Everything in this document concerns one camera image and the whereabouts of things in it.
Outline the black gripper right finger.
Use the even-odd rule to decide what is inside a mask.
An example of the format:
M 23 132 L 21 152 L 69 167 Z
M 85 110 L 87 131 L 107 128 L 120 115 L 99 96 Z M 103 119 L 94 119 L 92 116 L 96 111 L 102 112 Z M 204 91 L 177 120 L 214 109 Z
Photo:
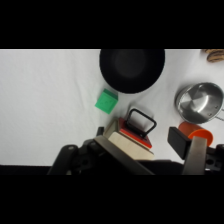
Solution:
M 208 147 L 205 138 L 189 139 L 176 127 L 169 128 L 167 141 L 184 161 L 183 175 L 224 175 L 224 144 Z

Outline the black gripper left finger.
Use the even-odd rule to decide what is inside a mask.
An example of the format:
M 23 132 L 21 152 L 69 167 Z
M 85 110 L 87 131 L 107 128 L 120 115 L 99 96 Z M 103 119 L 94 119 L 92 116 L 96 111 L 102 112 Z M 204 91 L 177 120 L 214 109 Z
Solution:
M 86 140 L 81 147 L 64 146 L 49 175 L 152 175 L 152 172 L 133 160 L 103 135 L 103 128 L 97 136 Z

